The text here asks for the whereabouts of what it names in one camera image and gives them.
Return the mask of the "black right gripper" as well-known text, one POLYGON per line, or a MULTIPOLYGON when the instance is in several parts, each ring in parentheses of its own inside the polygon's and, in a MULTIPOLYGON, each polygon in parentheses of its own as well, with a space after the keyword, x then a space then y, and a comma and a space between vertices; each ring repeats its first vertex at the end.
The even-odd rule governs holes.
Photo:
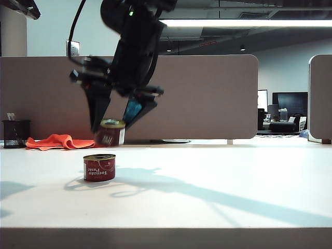
POLYGON ((125 74, 124 79, 120 79, 118 72, 112 69, 111 65, 111 62, 99 57, 86 57, 82 71, 73 70, 70 73, 71 82, 81 85, 85 91, 93 133, 99 129, 113 90, 123 98, 129 98, 122 118, 126 123, 126 129, 157 106, 156 101, 139 101, 139 98, 154 99, 164 94, 161 87, 148 84, 157 65, 156 57, 152 59, 147 72, 141 77, 141 84, 137 84, 137 81, 129 77, 129 74, 125 74))

